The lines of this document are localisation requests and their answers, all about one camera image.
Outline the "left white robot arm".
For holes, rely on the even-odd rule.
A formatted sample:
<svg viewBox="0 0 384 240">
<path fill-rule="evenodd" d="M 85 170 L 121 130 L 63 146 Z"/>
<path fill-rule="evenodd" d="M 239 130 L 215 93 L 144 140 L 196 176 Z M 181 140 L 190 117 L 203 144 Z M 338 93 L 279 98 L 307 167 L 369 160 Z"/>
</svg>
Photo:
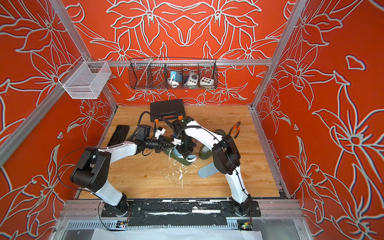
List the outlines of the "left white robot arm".
<svg viewBox="0 0 384 240">
<path fill-rule="evenodd" d="M 149 126 L 138 121 L 128 140 L 107 148 L 85 148 L 70 176 L 71 183 L 96 195 L 114 215 L 124 216 L 129 212 L 127 196 L 108 181 L 110 165 L 146 149 L 160 153 L 173 148 L 174 145 L 164 137 L 164 131 L 156 123 Z"/>
</svg>

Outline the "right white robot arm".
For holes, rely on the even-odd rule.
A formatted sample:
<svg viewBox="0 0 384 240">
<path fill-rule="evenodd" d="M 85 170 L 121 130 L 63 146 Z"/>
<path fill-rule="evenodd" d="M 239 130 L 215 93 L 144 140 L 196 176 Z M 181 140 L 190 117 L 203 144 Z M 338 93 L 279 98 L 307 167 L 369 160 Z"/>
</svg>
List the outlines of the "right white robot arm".
<svg viewBox="0 0 384 240">
<path fill-rule="evenodd" d="M 224 174 L 230 190 L 234 212 L 244 216 L 251 211 L 252 197 L 245 187 L 241 174 L 241 155 L 230 135 L 221 136 L 201 126 L 193 118 L 186 116 L 182 120 L 167 122 L 172 129 L 173 144 L 169 152 L 177 160 L 189 163 L 196 160 L 193 154 L 196 146 L 194 140 L 202 143 L 212 152 L 213 164 L 217 171 Z"/>
</svg>

